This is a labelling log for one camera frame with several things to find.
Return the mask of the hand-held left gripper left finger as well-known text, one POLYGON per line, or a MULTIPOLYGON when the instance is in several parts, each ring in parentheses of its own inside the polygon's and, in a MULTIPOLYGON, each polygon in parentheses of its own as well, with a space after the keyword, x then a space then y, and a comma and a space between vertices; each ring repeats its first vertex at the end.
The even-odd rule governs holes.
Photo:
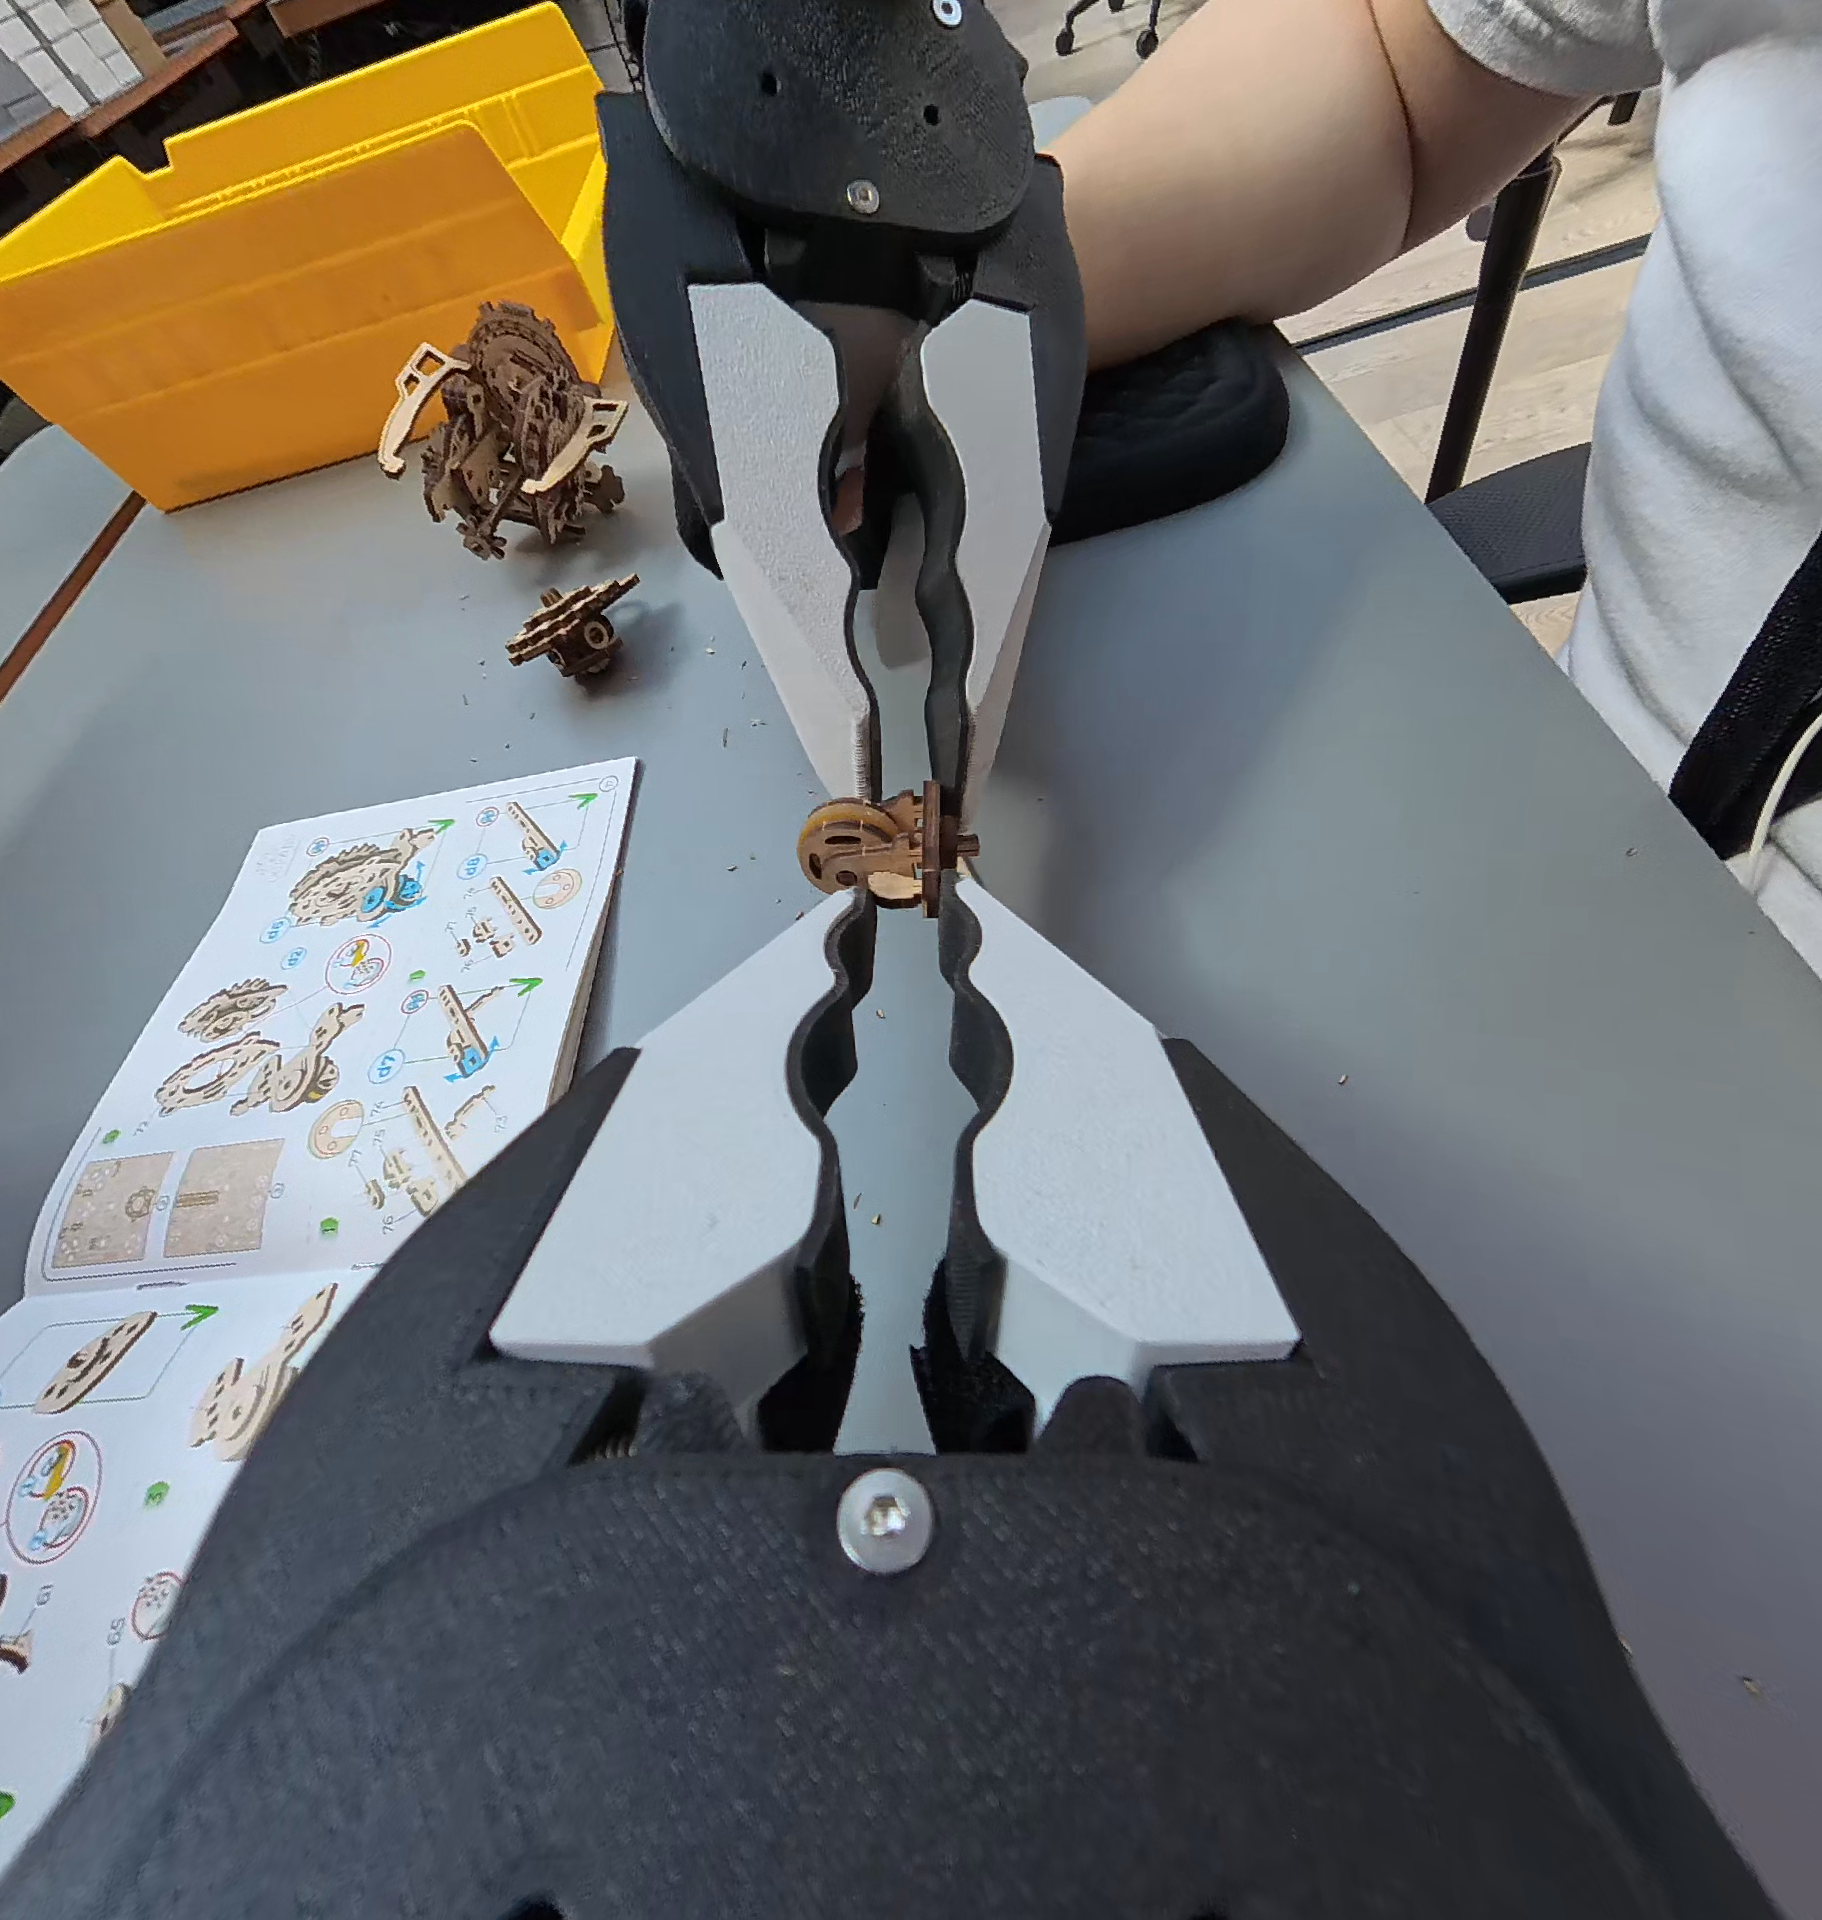
POLYGON ((703 1374, 735 1410, 850 1315, 826 1109, 877 913, 837 893, 646 1032, 507 1303, 523 1359, 703 1374))

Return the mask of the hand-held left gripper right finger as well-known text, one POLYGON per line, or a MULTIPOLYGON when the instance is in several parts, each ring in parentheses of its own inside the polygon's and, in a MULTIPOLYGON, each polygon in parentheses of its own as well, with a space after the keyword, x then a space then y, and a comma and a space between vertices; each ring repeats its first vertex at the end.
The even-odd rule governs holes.
POLYGON ((1035 1404, 1163 1364, 1287 1356, 1268 1274, 1157 1029, 974 881, 950 881, 955 1143, 943 1306, 1035 1404))

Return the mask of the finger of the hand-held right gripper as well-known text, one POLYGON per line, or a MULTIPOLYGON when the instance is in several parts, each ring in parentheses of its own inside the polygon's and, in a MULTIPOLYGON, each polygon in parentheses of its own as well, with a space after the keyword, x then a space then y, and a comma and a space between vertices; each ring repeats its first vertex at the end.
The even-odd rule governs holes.
POLYGON ((874 800, 877 702, 850 641, 856 573, 830 524, 834 342, 761 283, 692 284, 719 486, 714 552, 826 793, 874 800))
POLYGON ((970 614, 969 729, 953 793, 974 796, 1011 702, 1047 538, 1031 316, 969 299, 926 336, 922 369, 963 481, 953 564, 970 614))

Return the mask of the small wooden model assembly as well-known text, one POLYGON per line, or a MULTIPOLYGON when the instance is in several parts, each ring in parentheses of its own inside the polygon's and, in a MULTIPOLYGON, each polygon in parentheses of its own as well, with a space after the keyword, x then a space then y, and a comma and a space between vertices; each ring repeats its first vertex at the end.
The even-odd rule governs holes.
POLYGON ((974 855, 977 836, 943 813, 937 780, 884 804, 826 802, 805 816, 796 839, 799 865, 817 890, 861 890, 926 916, 941 913, 943 877, 974 855))

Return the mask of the person's right forearm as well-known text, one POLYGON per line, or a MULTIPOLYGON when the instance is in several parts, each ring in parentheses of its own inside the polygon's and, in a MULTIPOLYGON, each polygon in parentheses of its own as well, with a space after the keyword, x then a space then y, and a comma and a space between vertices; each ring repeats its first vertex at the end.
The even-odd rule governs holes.
POLYGON ((1657 74, 1647 3, 1204 3, 1055 146, 1091 366, 1333 298, 1657 74))

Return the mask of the grey desk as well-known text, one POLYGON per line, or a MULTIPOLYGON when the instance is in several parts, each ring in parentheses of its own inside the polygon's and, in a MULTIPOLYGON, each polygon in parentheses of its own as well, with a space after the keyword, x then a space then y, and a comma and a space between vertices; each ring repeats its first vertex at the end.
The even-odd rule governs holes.
MULTIPOLYGON (((1247 490, 1055 551, 998 899, 1398 1238, 1521 1408, 1672 1740, 1822 1916, 1822 986, 1317 378, 1247 490)), ((0 1311, 252 833, 641 760, 585 1058, 805 902, 814 780, 650 421, 616 687, 507 668, 567 572, 357 459, 143 509, 0 705, 0 1311)))

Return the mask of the small wooden gear assembly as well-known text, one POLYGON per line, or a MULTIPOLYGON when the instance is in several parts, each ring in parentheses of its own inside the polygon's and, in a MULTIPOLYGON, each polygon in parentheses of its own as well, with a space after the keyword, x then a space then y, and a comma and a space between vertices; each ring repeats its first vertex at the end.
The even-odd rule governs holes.
POLYGON ((548 659, 564 678, 585 684, 602 674, 621 653, 611 609, 641 582, 639 573, 581 585, 572 592, 546 586, 534 610, 506 641, 514 666, 548 659))

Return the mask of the open instruction booklet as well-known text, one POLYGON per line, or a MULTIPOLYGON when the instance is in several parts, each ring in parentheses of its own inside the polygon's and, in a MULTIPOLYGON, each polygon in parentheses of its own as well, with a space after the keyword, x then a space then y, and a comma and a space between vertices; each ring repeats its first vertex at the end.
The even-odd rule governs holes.
POLYGON ((371 1272, 562 1092, 634 758, 266 826, 0 1315, 0 1878, 371 1272))

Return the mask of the yellow plastic bin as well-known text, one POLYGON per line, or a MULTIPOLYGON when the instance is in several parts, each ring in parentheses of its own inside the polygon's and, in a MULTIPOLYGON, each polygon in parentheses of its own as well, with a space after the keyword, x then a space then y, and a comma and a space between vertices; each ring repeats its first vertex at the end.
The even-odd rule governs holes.
POLYGON ((113 157, 0 239, 0 378, 159 509, 372 452, 484 299, 602 378, 600 89, 537 3, 113 157))

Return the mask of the person's white shirt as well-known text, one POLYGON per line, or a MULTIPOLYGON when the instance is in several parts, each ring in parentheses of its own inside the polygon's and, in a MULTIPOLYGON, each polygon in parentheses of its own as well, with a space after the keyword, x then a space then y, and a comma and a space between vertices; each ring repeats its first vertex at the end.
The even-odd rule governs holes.
POLYGON ((1603 376, 1568 678, 1658 782, 1822 532, 1822 2, 1446 2, 1547 93, 1658 83, 1658 218, 1603 376))

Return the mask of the stack of white boxes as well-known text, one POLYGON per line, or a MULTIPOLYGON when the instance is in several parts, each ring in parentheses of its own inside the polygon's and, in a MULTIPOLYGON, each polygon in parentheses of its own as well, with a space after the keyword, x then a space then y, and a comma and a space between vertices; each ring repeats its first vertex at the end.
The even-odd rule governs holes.
POLYGON ((0 2, 0 121, 115 100, 164 58, 123 2, 0 2))

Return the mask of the large wooden model frame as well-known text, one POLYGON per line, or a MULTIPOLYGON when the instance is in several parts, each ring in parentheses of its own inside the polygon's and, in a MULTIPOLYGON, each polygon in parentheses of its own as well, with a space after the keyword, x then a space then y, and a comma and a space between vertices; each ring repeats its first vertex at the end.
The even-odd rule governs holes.
POLYGON ((376 465, 403 475, 403 446, 429 399, 442 396, 444 421, 420 459, 421 501, 433 521, 456 516, 465 548, 479 560, 504 554, 504 523, 532 524, 557 545, 625 497, 604 448, 628 405, 579 374, 554 326, 529 305, 487 299, 459 350, 418 344, 393 386, 376 465))

